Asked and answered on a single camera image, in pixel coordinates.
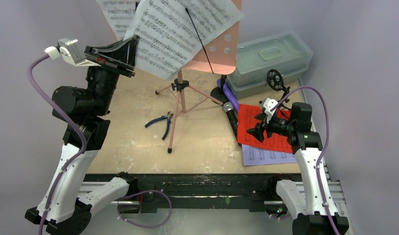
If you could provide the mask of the white sheet music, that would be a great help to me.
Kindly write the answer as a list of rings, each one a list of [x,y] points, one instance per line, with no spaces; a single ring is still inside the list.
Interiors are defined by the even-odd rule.
[[[116,39],[124,38],[139,3],[139,0],[97,0]]]
[[[137,68],[169,80],[243,16],[230,0],[142,0],[124,38],[139,37]]]

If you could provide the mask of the silver condenser microphone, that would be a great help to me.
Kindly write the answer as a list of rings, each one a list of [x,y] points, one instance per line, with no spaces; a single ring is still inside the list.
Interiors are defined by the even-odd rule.
[[[229,124],[231,126],[231,129],[233,131],[233,134],[235,136],[235,139],[237,141],[237,144],[239,146],[242,146],[239,142],[238,142],[238,119],[236,117],[235,114],[235,110],[234,110],[234,106],[232,105],[231,102],[226,102],[223,104],[223,110],[227,115],[227,119],[229,121]]]

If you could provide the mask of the blue sheet music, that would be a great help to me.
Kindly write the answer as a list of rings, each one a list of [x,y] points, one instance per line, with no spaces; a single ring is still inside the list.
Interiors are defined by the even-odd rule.
[[[293,154],[276,152],[242,144],[244,166],[279,165],[297,163]]]

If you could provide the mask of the red sheet music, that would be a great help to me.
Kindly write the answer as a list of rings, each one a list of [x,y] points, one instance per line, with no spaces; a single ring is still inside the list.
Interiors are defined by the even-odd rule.
[[[259,142],[255,137],[247,133],[248,129],[254,128],[259,122],[259,120],[254,118],[259,113],[261,113],[259,106],[247,104],[239,105],[237,129],[238,143],[270,151],[292,153],[291,146],[287,142],[287,137],[285,136],[272,134],[270,138],[267,138],[266,133],[264,133],[265,140]]]

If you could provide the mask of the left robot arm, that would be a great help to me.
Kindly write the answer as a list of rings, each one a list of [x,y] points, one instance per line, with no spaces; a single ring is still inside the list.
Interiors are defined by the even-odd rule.
[[[138,193],[136,177],[120,172],[95,190],[79,195],[88,168],[101,150],[110,121],[109,113],[120,76],[135,72],[139,37],[132,36],[103,47],[87,46],[80,50],[77,40],[61,39],[45,49],[45,55],[27,69],[35,90],[52,107],[52,115],[66,122],[58,166],[41,203],[28,209],[25,218],[39,226],[39,233],[78,235],[93,215],[119,198],[132,200]],[[48,96],[37,84],[32,70],[46,59],[87,68],[87,87],[61,86]]]

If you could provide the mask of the purple microphone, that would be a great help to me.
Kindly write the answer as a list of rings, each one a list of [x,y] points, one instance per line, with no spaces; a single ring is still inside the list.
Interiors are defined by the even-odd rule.
[[[239,102],[238,102],[237,98],[234,96],[234,94],[232,93],[232,91],[230,90],[230,88],[228,87],[227,83],[225,83],[225,85],[224,85],[224,93],[225,93],[226,97],[229,99],[229,102],[231,102],[232,105],[234,106],[234,109],[238,110]]]

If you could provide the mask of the pink music stand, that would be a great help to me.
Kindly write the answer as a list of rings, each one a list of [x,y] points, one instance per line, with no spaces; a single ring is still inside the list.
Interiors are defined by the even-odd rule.
[[[239,0],[232,2],[241,11],[242,3]],[[185,91],[191,89],[196,93],[210,99],[210,93],[204,92],[194,87],[188,80],[183,77],[183,70],[195,70],[210,72],[217,75],[227,75],[235,70],[236,66],[236,50],[238,44],[239,22],[235,23],[228,30],[223,32],[216,39],[204,45],[202,50],[172,78],[171,84],[167,86],[167,90],[175,91],[175,110],[170,124],[170,133],[174,134],[176,119],[180,114],[188,112],[185,102]]]

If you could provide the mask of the black round-base mic stand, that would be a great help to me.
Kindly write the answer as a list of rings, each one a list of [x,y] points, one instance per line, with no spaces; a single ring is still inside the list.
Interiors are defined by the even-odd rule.
[[[217,80],[217,86],[212,89],[210,95],[222,103],[229,102],[229,99],[224,93],[224,85],[227,79],[227,75],[221,75],[220,79]]]

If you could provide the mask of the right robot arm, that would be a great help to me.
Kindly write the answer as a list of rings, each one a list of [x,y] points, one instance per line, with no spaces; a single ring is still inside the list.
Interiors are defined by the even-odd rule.
[[[300,193],[296,182],[280,180],[267,185],[268,195],[283,200],[293,219],[293,234],[344,235],[349,230],[349,220],[340,215],[330,193],[323,166],[324,146],[319,133],[311,130],[311,105],[293,103],[288,120],[277,116],[277,105],[276,100],[265,99],[260,105],[261,113],[255,116],[259,122],[247,133],[260,142],[272,134],[287,138],[299,165],[304,193]]]

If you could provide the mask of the black tripod mic stand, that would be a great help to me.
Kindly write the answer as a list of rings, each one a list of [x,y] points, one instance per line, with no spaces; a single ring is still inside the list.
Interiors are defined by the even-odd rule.
[[[266,84],[276,92],[283,91],[281,99],[290,92],[290,87],[286,87],[282,74],[275,69],[270,69],[266,74]]]

